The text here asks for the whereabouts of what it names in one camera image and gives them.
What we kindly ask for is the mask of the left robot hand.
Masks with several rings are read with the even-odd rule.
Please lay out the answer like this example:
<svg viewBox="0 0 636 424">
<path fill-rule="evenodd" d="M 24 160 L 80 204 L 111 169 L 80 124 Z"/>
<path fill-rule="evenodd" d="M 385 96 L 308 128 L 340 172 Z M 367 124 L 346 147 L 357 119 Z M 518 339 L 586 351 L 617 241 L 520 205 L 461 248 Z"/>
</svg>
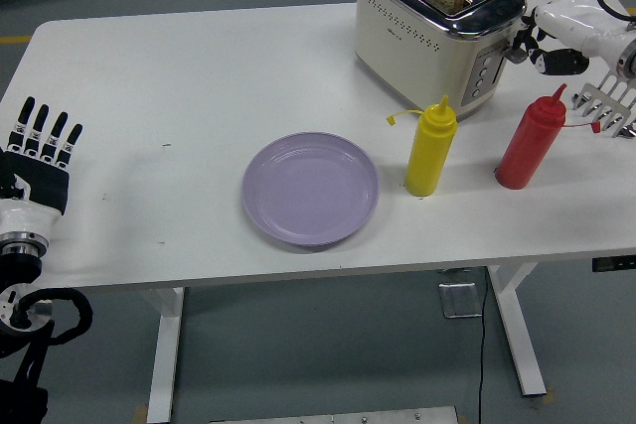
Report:
<svg viewBox="0 0 636 424">
<path fill-rule="evenodd" d="M 1 150 L 1 233 L 46 238 L 64 215 L 69 196 L 67 167 L 82 125 L 67 129 L 69 116 L 59 114 L 45 130 L 49 106 L 26 98 Z"/>
</svg>

